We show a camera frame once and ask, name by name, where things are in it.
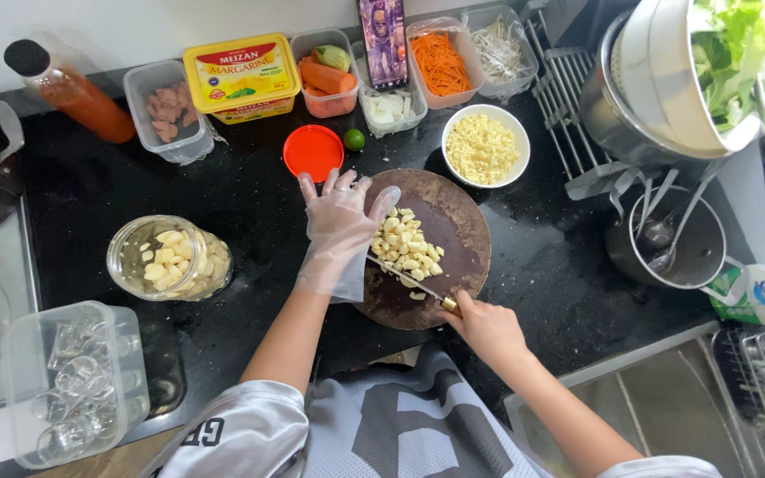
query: stainless steel sink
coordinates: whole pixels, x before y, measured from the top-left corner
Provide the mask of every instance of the stainless steel sink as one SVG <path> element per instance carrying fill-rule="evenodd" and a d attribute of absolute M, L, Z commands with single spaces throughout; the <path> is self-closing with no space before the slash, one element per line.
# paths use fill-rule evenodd
<path fill-rule="evenodd" d="M 711 357 L 711 323 L 560 380 L 644 456 L 688 455 L 722 476 L 764 476 L 765 439 L 743 422 Z M 547 429 L 513 395 L 515 435 L 557 476 L 574 476 Z"/>

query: margarine tub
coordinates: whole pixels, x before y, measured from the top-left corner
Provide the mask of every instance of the margarine tub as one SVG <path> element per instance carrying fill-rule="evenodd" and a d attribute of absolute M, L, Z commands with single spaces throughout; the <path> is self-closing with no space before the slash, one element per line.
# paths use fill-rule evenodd
<path fill-rule="evenodd" d="M 223 123 L 294 109 L 300 77 L 281 33 L 192 47 L 184 60 L 194 106 Z"/>

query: lime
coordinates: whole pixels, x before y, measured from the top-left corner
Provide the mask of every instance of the lime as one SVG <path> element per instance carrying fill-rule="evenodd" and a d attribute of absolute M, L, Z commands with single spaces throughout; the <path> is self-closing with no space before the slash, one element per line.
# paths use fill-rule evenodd
<path fill-rule="evenodd" d="M 344 146 L 351 151 L 358 151 L 365 147 L 365 136 L 358 129 L 348 129 L 344 134 Z"/>

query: white wall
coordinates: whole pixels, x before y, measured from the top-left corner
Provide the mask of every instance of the white wall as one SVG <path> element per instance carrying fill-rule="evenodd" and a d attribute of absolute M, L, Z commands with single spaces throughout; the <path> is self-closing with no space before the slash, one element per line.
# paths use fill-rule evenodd
<path fill-rule="evenodd" d="M 420 15 L 488 0 L 405 0 Z M 178 58 L 186 48 L 271 31 L 359 24 L 355 0 L 0 0 L 0 92 L 22 87 L 5 48 L 31 38 L 86 74 Z"/>

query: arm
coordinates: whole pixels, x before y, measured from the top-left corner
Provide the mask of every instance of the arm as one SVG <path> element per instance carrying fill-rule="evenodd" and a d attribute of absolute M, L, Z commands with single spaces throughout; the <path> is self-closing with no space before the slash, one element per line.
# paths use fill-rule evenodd
<path fill-rule="evenodd" d="M 307 173 L 298 178 L 306 200 L 307 233 L 312 244 L 297 275 L 297 285 L 264 335 L 240 382 L 273 380 L 305 394 L 330 299 L 338 295 L 361 300 L 364 253 L 379 223 L 399 200 L 400 190 L 389 187 L 380 192 L 366 216 L 365 193 L 371 180 L 362 178 L 351 188 L 355 170 L 350 169 L 339 178 L 338 170 L 333 168 L 321 197 Z"/>
<path fill-rule="evenodd" d="M 528 349 L 515 312 L 456 295 L 462 319 L 440 312 L 474 352 L 536 413 L 580 476 L 643 458 L 575 397 Z"/>
<path fill-rule="evenodd" d="M 330 296 L 294 290 L 240 376 L 240 382 L 273 380 L 306 393 L 314 351 Z"/>

